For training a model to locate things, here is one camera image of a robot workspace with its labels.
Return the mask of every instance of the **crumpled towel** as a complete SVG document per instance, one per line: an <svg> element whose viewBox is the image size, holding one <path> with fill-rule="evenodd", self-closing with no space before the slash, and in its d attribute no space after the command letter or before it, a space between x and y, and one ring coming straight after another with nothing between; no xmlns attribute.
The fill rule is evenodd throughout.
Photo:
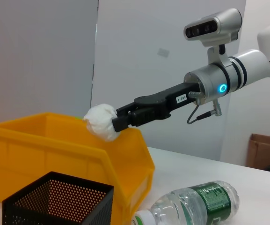
<svg viewBox="0 0 270 225"><path fill-rule="evenodd" d="M106 142L115 140L120 132L116 132L112 123L112 119L117 118L117 112L114 107L101 104L92 107L84 116L87 121L87 129L93 135L96 135Z"/></svg>

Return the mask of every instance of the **white wall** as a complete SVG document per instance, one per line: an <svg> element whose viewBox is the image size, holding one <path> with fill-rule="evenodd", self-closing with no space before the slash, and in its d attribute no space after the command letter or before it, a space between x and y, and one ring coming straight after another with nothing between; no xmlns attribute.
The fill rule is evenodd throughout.
<svg viewBox="0 0 270 225"><path fill-rule="evenodd" d="M183 81L184 75L207 65L207 49L200 42L186 41L184 27L220 10L237 8L245 0L103 0L99 5L92 105L124 106L142 95L154 94ZM235 54L239 42L227 45ZM160 48L169 56L157 55ZM172 117L140 127L148 146L220 159L229 97L220 100L222 117L193 125L187 118L190 104ZM212 109L209 103L198 114Z"/></svg>
<svg viewBox="0 0 270 225"><path fill-rule="evenodd" d="M98 0L0 0L0 121L90 108Z"/></svg>
<svg viewBox="0 0 270 225"><path fill-rule="evenodd" d="M270 25L270 0L247 0L239 51L258 49L257 34ZM270 135L270 78L231 94L221 161L245 165L252 133Z"/></svg>

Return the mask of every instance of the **white table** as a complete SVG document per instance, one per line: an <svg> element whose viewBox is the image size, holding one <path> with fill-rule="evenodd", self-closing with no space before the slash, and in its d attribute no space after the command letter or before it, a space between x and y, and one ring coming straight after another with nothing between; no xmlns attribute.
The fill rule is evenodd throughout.
<svg viewBox="0 0 270 225"><path fill-rule="evenodd" d="M156 165L153 187L141 208L179 188L223 180L238 191L241 206L228 225L270 225L270 172L149 148Z"/></svg>

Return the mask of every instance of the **water bottle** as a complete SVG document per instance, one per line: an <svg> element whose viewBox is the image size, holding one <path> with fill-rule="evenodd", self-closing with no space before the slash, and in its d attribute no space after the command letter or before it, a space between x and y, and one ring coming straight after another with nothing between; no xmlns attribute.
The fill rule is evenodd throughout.
<svg viewBox="0 0 270 225"><path fill-rule="evenodd" d="M136 212L131 225L216 225L232 218L239 205L230 184L214 181L164 195L150 210Z"/></svg>

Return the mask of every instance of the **yellow bin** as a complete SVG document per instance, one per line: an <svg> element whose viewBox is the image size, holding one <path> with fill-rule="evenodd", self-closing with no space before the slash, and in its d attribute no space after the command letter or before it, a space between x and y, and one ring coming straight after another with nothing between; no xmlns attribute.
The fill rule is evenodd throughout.
<svg viewBox="0 0 270 225"><path fill-rule="evenodd" d="M141 132L114 142L74 117L44 113L0 123L0 202L50 171L115 187L112 225L129 225L148 194L154 164Z"/></svg>

